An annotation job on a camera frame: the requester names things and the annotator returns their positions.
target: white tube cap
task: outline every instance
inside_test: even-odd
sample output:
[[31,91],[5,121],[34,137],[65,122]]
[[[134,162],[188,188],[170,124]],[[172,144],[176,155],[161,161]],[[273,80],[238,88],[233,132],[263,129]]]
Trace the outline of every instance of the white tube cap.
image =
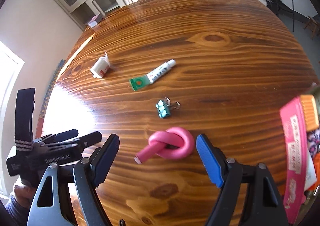
[[176,61],[174,59],[169,60],[167,63],[170,67],[174,67],[176,65]]

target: orange object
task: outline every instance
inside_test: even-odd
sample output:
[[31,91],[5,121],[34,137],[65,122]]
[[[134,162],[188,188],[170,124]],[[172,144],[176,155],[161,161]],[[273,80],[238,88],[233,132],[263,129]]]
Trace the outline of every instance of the orange object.
[[316,101],[312,94],[300,95],[303,116],[306,124],[306,131],[313,131],[319,128],[319,118]]
[[316,171],[317,182],[311,186],[308,191],[316,190],[317,186],[320,185],[320,153],[316,154],[313,159],[313,165]]

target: gray floor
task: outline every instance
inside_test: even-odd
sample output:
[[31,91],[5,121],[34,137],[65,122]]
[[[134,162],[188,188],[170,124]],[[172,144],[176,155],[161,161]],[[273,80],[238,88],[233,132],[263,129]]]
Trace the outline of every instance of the gray floor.
[[[292,19],[284,15],[280,15],[280,19],[292,33]],[[303,50],[307,54],[307,57],[309,58],[313,69],[315,70],[318,79],[320,80],[320,37],[315,36],[312,40],[312,31],[310,29],[304,30],[304,27],[304,23],[295,21],[293,35],[303,47]]]

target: pink knot toy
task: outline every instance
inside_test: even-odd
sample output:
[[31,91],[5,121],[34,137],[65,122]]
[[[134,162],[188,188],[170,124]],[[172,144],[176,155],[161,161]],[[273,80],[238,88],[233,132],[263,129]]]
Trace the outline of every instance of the pink knot toy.
[[[195,140],[189,131],[181,127],[172,127],[166,131],[157,131],[148,139],[149,145],[139,151],[134,160],[138,164],[157,154],[165,159],[181,159],[190,155],[195,148]],[[178,147],[168,149],[167,145]]]

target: table top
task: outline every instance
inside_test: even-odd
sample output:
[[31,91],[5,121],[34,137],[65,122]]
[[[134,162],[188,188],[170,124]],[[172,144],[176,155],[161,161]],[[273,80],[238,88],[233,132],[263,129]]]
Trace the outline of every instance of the table top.
[[[108,51],[103,79],[90,68]],[[136,152],[155,131],[180,126],[238,162],[267,164],[280,190],[286,180],[281,106],[317,77],[286,26],[258,0],[142,0],[83,32],[49,100],[44,133],[76,128],[120,137],[120,150],[97,193],[113,225],[204,225],[219,190],[196,150],[181,160],[154,156],[142,165]],[[175,59],[154,84],[133,91],[129,79]],[[160,119],[155,104],[181,104]],[[86,149],[90,155],[94,147]],[[85,225],[71,189],[78,223]],[[236,225],[245,186],[231,221]]]

